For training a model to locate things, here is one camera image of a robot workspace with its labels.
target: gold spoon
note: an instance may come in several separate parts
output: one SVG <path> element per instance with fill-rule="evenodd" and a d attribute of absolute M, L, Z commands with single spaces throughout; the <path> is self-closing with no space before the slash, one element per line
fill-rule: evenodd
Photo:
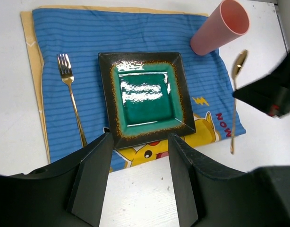
<path fill-rule="evenodd" d="M 231 78 L 233 80 L 233 88 L 236 90 L 236 78 L 238 77 L 238 74 L 241 71 L 241 68 L 243 67 L 246 59 L 248 56 L 248 50 L 243 50 L 239 55 L 237 56 L 233 67 L 232 67 L 232 74 Z M 235 133 L 235 115 L 236 115 L 236 99 L 234 99 L 233 103 L 233 118 L 232 118 L 232 132 L 231 132 L 231 144 L 230 144 L 230 152 L 231 154 L 234 154 L 234 133 Z"/>

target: blue towel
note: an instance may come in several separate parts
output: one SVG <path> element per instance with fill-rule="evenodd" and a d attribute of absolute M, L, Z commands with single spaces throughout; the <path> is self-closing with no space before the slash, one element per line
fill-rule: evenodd
<path fill-rule="evenodd" d="M 194 114 L 209 115 L 219 139 L 230 136 L 233 98 L 228 72 L 218 50 L 197 56 L 190 38 L 206 17 L 146 13 L 117 13 L 76 9 L 33 11 L 37 41 L 44 59 L 43 104 L 51 162 L 81 148 L 68 87 L 61 82 L 56 55 L 68 53 L 75 81 L 72 85 L 87 141 L 108 127 L 98 65 L 99 52 L 179 52 L 182 55 Z M 236 135 L 245 133 L 236 118 Z M 113 152 L 111 167 L 125 167 Z"/>

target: plate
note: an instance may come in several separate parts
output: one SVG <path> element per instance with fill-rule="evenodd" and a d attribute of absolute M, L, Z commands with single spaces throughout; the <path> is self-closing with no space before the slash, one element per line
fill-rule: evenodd
<path fill-rule="evenodd" d="M 196 131 L 180 53 L 99 53 L 114 148 Z"/>

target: yellow cloth edge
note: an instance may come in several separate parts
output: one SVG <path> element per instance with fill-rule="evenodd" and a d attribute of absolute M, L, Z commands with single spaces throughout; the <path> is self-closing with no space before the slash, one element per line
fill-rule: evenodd
<path fill-rule="evenodd" d="M 84 10 L 97 10 L 106 12 L 121 12 L 121 13 L 152 13 L 152 14 L 188 14 L 188 15 L 199 15 L 208 16 L 208 14 L 192 14 L 178 11 L 166 11 L 166 10 L 156 10 L 148 8 L 137 8 L 137 7 L 100 7 L 100 6 L 68 6 L 68 5 L 47 5 L 40 6 L 38 9 L 84 9 Z M 50 151 L 48 145 L 48 138 L 46 133 L 45 125 L 45 115 L 43 108 L 43 93 L 42 93 L 42 70 L 43 70 L 43 58 L 37 42 L 37 38 L 34 31 L 34 21 L 31 11 L 20 12 L 23 31 L 25 34 L 26 48 L 28 53 L 28 58 L 30 61 L 31 72 L 33 76 L 34 89 L 37 98 L 37 104 L 40 114 L 40 120 L 42 125 L 44 143 L 48 162 L 51 162 Z"/>

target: white tabletop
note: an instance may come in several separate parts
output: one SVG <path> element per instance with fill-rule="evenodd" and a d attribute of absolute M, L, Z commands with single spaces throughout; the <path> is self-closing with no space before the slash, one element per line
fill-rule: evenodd
<path fill-rule="evenodd" d="M 47 164 L 39 112 L 29 67 L 20 11 L 40 5 L 131 6 L 210 14 L 221 0 L 0 0 L 0 174 L 29 173 Z M 247 35 L 220 49 L 230 71 L 237 54 L 249 50 L 238 85 L 268 72 L 285 54 L 273 4 L 240 0 L 249 13 Z M 273 119 L 238 102 L 246 135 L 199 147 L 214 160 L 241 171 L 258 166 L 290 165 L 290 115 Z M 179 225 L 167 157 L 109 175 L 101 224 L 109 226 Z"/>

